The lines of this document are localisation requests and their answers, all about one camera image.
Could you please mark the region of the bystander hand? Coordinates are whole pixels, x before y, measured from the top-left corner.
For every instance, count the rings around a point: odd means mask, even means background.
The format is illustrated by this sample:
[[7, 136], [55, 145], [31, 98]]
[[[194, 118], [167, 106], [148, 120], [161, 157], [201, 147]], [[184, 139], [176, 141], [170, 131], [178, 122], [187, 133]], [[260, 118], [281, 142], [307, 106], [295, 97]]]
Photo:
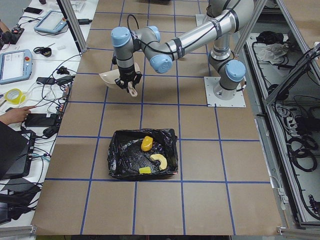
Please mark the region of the bystander hand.
[[13, 108], [0, 116], [0, 121], [6, 125], [21, 123], [26, 120], [31, 109], [36, 108], [35, 105]]

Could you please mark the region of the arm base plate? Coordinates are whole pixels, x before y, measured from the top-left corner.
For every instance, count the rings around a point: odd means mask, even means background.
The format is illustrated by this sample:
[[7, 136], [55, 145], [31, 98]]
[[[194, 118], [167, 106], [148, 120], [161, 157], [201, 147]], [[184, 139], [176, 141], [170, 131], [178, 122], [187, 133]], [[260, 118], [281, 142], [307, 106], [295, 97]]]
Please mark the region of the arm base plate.
[[220, 77], [204, 77], [206, 102], [208, 107], [245, 108], [245, 98], [241, 84], [234, 90], [226, 90], [220, 86]]

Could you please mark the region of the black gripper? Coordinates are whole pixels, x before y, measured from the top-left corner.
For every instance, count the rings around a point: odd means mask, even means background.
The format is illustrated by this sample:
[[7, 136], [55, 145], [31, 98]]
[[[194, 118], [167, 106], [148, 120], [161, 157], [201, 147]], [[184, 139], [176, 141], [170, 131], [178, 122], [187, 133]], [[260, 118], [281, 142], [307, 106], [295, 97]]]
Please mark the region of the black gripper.
[[140, 71], [136, 71], [134, 67], [119, 67], [119, 78], [115, 79], [115, 83], [121, 89], [129, 89], [129, 82], [132, 82], [132, 87], [140, 82], [142, 74]]

